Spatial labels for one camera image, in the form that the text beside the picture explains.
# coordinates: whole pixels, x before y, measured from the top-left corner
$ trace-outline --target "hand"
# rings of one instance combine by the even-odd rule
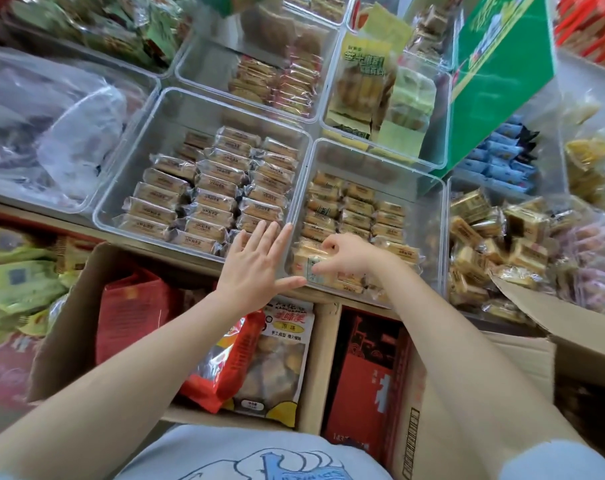
[[[314,274],[346,273],[362,276],[372,272],[377,259],[385,257],[381,254],[385,251],[352,233],[330,235],[323,241],[323,249],[333,249],[335,254],[314,264]]]
[[[225,299],[236,301],[240,316],[260,310],[279,293],[307,284],[301,276],[275,279],[276,267],[280,265],[292,230],[291,224],[280,231],[277,223],[272,222],[267,227],[266,221],[260,221],[244,248],[245,231],[240,231],[234,239],[222,267],[217,291],[221,291]]]

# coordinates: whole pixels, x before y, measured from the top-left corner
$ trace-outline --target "green board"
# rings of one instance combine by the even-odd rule
[[[452,133],[442,178],[553,77],[546,0],[481,0],[459,34]]]

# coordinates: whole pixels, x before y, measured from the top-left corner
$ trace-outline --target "person's right arm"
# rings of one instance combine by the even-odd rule
[[[331,235],[323,246],[336,254],[315,264],[315,274],[373,274],[382,283],[439,396],[492,478],[537,444],[582,442],[523,372],[400,258],[353,234]]]

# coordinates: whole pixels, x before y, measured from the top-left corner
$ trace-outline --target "red bag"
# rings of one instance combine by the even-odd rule
[[[217,413],[242,387],[264,326],[262,310],[241,318],[196,366],[180,394]]]
[[[181,305],[179,290],[139,267],[127,278],[106,285],[100,301],[96,364],[175,318]]]

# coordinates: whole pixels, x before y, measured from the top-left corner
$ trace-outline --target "yellow oval label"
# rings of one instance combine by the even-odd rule
[[[305,331],[305,329],[303,327],[301,327],[300,325],[297,325],[296,323],[291,323],[291,322],[274,322],[272,324],[274,326],[274,328],[277,328],[278,330],[282,330],[282,331],[286,331],[289,333],[302,333],[303,331]]]

